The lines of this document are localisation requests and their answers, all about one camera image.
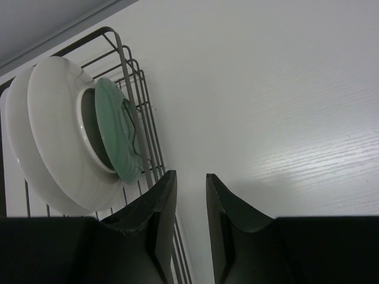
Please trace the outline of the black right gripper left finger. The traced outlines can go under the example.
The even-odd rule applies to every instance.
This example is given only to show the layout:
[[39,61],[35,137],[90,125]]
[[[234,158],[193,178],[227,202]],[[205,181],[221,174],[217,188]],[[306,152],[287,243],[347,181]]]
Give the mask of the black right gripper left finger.
[[167,171],[143,195],[102,220],[107,259],[103,283],[172,283],[177,198],[176,171]]

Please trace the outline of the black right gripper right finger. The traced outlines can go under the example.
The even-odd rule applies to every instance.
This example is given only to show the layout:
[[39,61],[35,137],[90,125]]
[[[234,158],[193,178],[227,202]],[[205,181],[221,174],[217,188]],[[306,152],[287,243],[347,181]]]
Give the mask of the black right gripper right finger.
[[206,203],[216,283],[292,283],[277,223],[236,196],[215,174]]

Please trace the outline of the blue floral green plate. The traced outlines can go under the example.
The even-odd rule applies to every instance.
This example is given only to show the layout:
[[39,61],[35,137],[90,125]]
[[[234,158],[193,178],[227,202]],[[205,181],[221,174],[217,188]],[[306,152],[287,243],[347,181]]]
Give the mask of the blue floral green plate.
[[143,171],[131,103],[109,78],[98,79],[95,112],[108,158],[121,180],[133,185]]

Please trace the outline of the green red rimmed plate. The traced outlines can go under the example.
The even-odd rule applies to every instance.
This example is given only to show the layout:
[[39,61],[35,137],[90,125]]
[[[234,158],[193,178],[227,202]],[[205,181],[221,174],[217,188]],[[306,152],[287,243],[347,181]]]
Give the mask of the green red rimmed plate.
[[93,213],[74,202],[52,178],[37,149],[27,107],[28,83],[34,67],[26,68],[12,81],[5,102],[5,122],[12,151],[25,179],[36,194],[53,209],[68,216]]

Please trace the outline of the white plate teal rim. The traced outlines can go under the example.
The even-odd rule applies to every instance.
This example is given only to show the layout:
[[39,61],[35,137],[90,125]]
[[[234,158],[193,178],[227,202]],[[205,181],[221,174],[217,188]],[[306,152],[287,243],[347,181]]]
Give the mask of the white plate teal rim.
[[28,116],[36,146],[60,189],[90,211],[111,208],[122,193],[122,182],[98,155],[86,128],[88,92],[94,80],[80,66],[52,56],[32,71],[27,90]]

